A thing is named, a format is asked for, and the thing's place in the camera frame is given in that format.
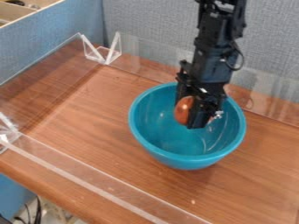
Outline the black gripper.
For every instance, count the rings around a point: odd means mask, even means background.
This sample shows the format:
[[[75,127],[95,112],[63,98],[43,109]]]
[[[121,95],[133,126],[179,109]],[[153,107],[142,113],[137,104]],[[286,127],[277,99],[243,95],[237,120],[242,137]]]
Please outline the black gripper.
[[[227,98],[225,85],[229,83],[229,68],[222,61],[209,62],[201,68],[201,63],[181,61],[177,74],[175,102],[191,96],[187,128],[202,129],[210,120],[222,113],[222,104]]]

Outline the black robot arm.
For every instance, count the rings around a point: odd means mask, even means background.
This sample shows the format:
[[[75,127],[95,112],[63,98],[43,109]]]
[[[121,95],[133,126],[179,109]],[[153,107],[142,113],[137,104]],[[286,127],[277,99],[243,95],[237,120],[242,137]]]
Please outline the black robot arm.
[[[201,129],[223,114],[227,100],[225,86],[245,65],[237,39],[247,27],[247,0],[195,0],[199,4],[199,34],[194,40],[193,60],[181,61],[177,74],[177,121],[190,129]]]

